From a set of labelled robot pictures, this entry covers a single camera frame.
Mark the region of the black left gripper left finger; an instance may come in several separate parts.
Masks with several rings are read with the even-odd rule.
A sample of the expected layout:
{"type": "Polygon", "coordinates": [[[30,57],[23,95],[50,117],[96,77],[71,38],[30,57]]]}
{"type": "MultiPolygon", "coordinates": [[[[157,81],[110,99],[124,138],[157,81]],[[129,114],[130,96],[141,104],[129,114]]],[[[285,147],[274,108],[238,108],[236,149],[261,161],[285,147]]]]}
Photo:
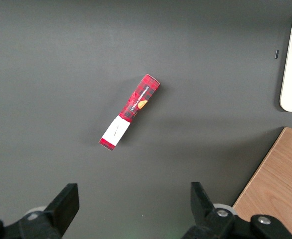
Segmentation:
{"type": "Polygon", "coordinates": [[[32,209],[8,226],[0,220],[0,239],[61,239],[78,210],[78,185],[69,183],[48,206],[32,209]]]}

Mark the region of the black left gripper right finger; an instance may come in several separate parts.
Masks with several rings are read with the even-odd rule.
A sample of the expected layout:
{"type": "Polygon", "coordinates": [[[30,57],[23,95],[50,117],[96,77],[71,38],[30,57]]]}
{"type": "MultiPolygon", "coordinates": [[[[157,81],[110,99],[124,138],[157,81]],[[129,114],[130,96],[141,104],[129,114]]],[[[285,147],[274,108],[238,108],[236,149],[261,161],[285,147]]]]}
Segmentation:
{"type": "Polygon", "coordinates": [[[246,221],[231,207],[215,206],[200,182],[191,182],[190,203],[195,225],[183,239],[292,239],[292,233],[273,216],[256,214],[246,221]]]}

